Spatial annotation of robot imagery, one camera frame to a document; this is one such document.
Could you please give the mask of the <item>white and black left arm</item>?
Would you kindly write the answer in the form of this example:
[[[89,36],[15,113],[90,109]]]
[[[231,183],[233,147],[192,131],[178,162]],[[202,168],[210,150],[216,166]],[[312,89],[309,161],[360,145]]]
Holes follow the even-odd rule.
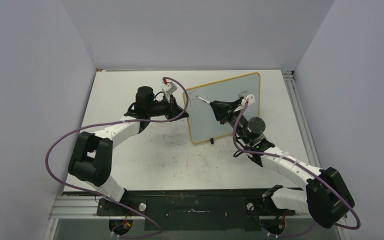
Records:
[[[113,150],[128,138],[143,132],[153,117],[164,116],[167,120],[187,118],[188,113],[177,104],[173,95],[176,90],[173,82],[165,83],[161,87],[163,97],[157,100],[153,88],[141,86],[120,123],[92,133],[83,131],[76,139],[68,173],[110,198],[109,208],[118,216],[129,210],[130,203],[128,191],[111,175]]]

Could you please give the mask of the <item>white whiteboard marker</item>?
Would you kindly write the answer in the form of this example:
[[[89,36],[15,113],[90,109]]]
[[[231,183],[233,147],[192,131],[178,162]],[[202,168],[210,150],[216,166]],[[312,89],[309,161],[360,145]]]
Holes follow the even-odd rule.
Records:
[[[201,100],[202,102],[204,102],[204,103],[206,103],[206,104],[208,104],[208,105],[210,105],[211,104],[211,102],[209,101],[209,100],[207,100],[207,99],[205,99],[205,98],[203,98],[203,97],[201,97],[201,96],[196,96],[199,100]]]

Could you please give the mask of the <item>yellow framed whiteboard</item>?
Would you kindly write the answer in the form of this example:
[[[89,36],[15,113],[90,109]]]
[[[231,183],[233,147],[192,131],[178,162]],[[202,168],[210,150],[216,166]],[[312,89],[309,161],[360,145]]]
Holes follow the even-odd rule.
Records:
[[[190,140],[201,144],[210,139],[230,135],[233,124],[244,104],[243,116],[250,119],[260,115],[261,75],[257,72],[205,83],[186,90],[186,108]]]

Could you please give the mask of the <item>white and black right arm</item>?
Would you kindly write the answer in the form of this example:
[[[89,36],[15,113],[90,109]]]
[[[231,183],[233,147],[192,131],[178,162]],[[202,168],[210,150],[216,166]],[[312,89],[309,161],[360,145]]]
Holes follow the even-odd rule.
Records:
[[[232,139],[238,153],[260,167],[270,169],[287,178],[299,190],[276,185],[262,195],[263,209],[269,214],[291,210],[310,215],[324,228],[338,225],[347,213],[355,214],[355,202],[341,174],[332,167],[323,169],[292,157],[264,135],[266,124],[260,117],[244,116],[250,100],[209,102],[215,119],[232,128]]]

